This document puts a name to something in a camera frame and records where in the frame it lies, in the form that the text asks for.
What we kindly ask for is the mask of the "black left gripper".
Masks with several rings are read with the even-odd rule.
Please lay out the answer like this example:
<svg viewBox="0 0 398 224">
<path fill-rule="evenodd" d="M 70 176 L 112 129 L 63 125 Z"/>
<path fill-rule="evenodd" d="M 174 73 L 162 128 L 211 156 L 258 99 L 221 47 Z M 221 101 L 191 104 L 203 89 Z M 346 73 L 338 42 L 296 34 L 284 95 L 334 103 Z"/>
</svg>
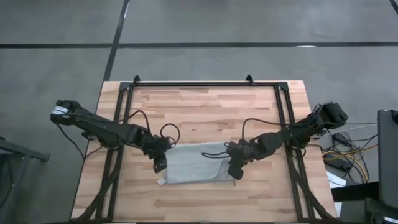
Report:
<svg viewBox="0 0 398 224">
<path fill-rule="evenodd" d="M 144 134 L 141 149 L 144 155 L 153 160 L 153 170 L 156 174 L 167 168 L 165 153 L 171 149 L 171 143 L 167 137 Z"/>
</svg>

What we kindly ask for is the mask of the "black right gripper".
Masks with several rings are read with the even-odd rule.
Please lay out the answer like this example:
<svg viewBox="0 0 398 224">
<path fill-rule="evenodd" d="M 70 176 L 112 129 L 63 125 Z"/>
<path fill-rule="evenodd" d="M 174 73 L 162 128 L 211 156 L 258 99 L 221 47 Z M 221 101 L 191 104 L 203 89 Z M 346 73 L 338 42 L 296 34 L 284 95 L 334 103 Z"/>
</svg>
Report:
<svg viewBox="0 0 398 224">
<path fill-rule="evenodd" d="M 236 180 L 241 180 L 244 174 L 243 167 L 253 161 L 252 147 L 242 139 L 238 143 L 231 141 L 226 145 L 226 153 L 229 155 L 228 174 Z"/>
</svg>

